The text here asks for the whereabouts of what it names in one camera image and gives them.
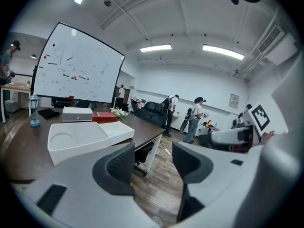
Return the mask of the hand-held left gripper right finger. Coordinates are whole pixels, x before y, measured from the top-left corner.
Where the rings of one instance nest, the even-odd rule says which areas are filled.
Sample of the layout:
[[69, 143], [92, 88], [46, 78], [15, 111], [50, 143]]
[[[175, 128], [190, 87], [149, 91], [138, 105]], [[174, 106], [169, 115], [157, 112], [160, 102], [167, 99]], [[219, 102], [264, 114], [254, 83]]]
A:
[[256, 150], [224, 152], [184, 142], [172, 144], [183, 180], [179, 228], [236, 228], [256, 174]]

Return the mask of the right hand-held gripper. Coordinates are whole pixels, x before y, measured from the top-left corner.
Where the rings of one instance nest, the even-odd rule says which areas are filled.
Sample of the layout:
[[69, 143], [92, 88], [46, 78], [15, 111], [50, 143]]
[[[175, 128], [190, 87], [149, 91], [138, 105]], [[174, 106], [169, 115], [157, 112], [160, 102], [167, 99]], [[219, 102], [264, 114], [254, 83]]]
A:
[[[248, 146], [260, 145], [261, 136], [266, 133], [266, 127], [269, 124], [270, 119], [261, 104], [255, 106], [247, 104], [245, 111], [240, 113], [237, 118], [237, 128], [246, 128], [242, 133]], [[237, 129], [213, 131], [211, 132], [211, 141], [215, 144], [237, 144], [237, 136]]]

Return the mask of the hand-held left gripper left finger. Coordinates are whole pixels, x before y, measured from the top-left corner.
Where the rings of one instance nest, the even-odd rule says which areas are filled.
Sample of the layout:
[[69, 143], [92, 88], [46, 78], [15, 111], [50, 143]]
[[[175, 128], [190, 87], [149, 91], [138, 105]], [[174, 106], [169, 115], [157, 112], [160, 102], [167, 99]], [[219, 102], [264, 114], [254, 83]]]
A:
[[68, 158], [31, 183], [27, 207], [50, 228], [155, 228], [135, 202], [133, 143]]

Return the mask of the person's right hand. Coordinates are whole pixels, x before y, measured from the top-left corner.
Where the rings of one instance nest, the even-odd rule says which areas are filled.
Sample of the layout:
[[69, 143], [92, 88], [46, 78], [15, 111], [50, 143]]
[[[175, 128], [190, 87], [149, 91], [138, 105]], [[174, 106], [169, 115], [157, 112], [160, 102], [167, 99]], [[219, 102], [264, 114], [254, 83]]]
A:
[[260, 139], [260, 144], [265, 145], [267, 142], [274, 137], [275, 131], [271, 131], [269, 133], [263, 133]]

